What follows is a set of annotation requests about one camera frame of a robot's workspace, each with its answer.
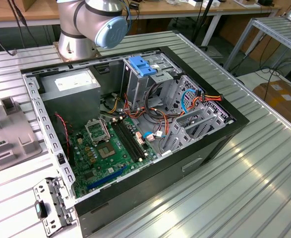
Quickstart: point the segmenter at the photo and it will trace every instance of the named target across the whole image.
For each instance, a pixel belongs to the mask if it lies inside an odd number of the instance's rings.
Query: yellow wire
[[[115,102],[114,108],[111,111],[108,111],[108,113],[114,113],[115,112],[117,102],[118,102],[118,98],[116,98],[116,102]]]
[[[205,95],[206,97],[209,97],[209,98],[219,98],[221,97],[220,95],[219,96],[210,96],[210,95]]]

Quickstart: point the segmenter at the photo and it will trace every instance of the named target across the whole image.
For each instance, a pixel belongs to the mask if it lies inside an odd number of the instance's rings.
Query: open computer tower
[[[248,123],[167,47],[25,69],[59,172],[34,187],[47,236],[84,237],[212,160]]]

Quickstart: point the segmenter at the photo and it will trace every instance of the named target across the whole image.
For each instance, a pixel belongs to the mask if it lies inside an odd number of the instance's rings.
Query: wooden table
[[[252,13],[266,13],[269,12],[270,16],[275,16],[279,6],[261,8],[244,8],[243,6],[235,3],[233,0],[227,0],[221,3],[219,7],[210,8],[208,15],[214,16],[206,33],[202,45],[208,45],[208,42],[213,35],[215,28],[222,15],[233,14],[252,14]],[[140,3],[140,19],[153,19],[153,18],[172,18],[172,17],[186,17],[198,16],[199,7],[193,7],[188,3],[181,3],[180,5],[171,5],[166,3],[165,0],[160,2],[145,1]],[[132,19],[137,17],[135,10],[131,11]],[[28,25],[55,25],[59,24],[58,7],[55,0],[37,0],[28,10],[23,13]],[[9,9],[0,8],[0,27],[16,27],[13,14]]]

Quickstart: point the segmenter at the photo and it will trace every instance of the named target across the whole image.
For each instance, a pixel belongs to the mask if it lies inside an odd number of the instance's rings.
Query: blue cable
[[[146,138],[146,137],[147,137],[148,135],[150,135],[150,134],[153,134],[153,132],[148,131],[148,132],[144,133],[143,138]]]
[[[184,105],[184,97],[185,97],[185,94],[186,94],[187,92],[193,92],[193,93],[196,93],[196,90],[194,90],[194,89],[187,89],[185,92],[183,92],[183,95],[181,96],[180,104],[181,104],[181,108],[183,109],[183,111],[184,111],[185,113],[188,113],[188,111],[186,110],[186,107],[185,107],[185,105]]]

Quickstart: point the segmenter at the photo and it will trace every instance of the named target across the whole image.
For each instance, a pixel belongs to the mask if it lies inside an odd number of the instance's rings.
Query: metal bracket
[[[33,187],[36,212],[42,219],[46,236],[50,237],[65,226],[76,222],[74,207],[66,209],[65,202],[70,200],[68,191],[61,177],[46,178]]]

